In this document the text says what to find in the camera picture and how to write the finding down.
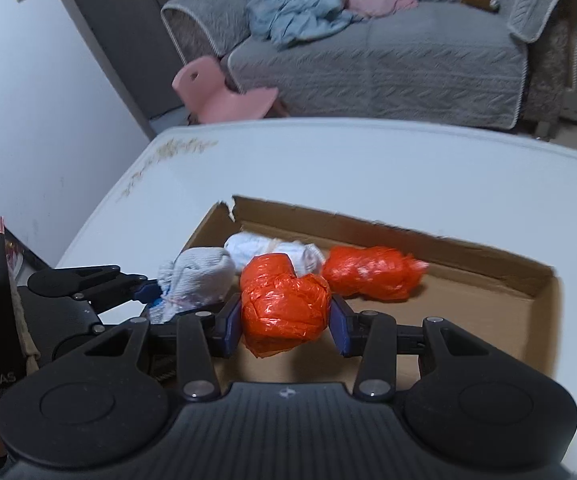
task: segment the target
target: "red plastic bag bundle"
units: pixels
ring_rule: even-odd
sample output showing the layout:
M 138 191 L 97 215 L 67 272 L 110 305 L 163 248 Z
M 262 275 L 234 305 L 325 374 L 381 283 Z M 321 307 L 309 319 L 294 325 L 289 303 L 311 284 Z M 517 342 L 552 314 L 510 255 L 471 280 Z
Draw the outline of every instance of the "red plastic bag bundle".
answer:
M 365 294 L 376 300 L 408 300 L 428 264 L 389 247 L 337 246 L 331 249 L 321 274 L 333 292 Z
M 331 289 L 321 276 L 295 276 L 286 254 L 255 256 L 240 278 L 244 343 L 267 357 L 317 339 L 329 321 Z

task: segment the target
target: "pink plastic child chair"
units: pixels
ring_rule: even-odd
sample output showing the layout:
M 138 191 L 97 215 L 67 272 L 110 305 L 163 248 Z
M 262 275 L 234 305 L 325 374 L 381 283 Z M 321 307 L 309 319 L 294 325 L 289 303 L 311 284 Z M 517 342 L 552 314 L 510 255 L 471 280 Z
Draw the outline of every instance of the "pink plastic child chair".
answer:
M 277 88 L 255 88 L 237 94 L 226 88 L 225 81 L 217 60 L 204 56 L 182 68 L 172 87 L 203 124 L 261 119 L 271 108 L 280 116 L 288 115 L 278 101 Z

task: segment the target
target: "cardboard tray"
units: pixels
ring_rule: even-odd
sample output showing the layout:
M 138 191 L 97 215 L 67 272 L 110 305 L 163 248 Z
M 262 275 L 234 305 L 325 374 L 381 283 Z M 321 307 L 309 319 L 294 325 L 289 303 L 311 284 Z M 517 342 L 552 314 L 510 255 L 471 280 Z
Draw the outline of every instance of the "cardboard tray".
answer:
M 215 204 L 188 240 L 191 247 L 223 246 L 241 230 L 284 240 L 315 243 L 325 253 L 334 245 L 388 246 L 429 262 L 428 274 L 404 302 L 351 298 L 355 311 L 373 309 L 399 324 L 420 326 L 441 316 L 544 374 L 553 371 L 559 329 L 559 281 L 552 268 L 491 247 L 439 238 L 295 205 L 234 197 L 232 215 Z M 236 284 L 233 292 L 238 292 Z M 232 381 L 329 382 L 351 388 L 361 358 L 343 358 L 326 330 L 317 340 L 289 352 L 255 358 L 240 343 L 228 360 L 216 359 L 220 384 Z M 399 356 L 398 389 L 419 379 L 417 357 Z

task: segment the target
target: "sofa seat cushion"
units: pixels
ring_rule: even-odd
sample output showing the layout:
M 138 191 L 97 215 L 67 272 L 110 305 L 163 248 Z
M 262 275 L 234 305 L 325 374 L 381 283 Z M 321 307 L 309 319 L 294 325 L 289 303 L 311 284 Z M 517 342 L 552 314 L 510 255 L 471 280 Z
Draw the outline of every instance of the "sofa seat cushion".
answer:
M 293 116 L 501 129 L 517 120 L 526 63 L 502 17 L 436 2 L 286 50 L 249 38 L 227 61 L 240 89 L 280 88 Z

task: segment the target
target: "gray sofa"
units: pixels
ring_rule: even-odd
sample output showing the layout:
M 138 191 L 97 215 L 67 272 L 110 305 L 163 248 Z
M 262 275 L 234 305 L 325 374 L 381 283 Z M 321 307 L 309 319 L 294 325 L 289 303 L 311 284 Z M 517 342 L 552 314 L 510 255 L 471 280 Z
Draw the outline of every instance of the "gray sofa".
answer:
M 577 0 L 421 0 L 286 50 L 250 37 L 248 1 L 171 0 L 162 19 L 183 62 L 210 54 L 241 91 L 277 86 L 292 116 L 543 127 L 574 85 Z

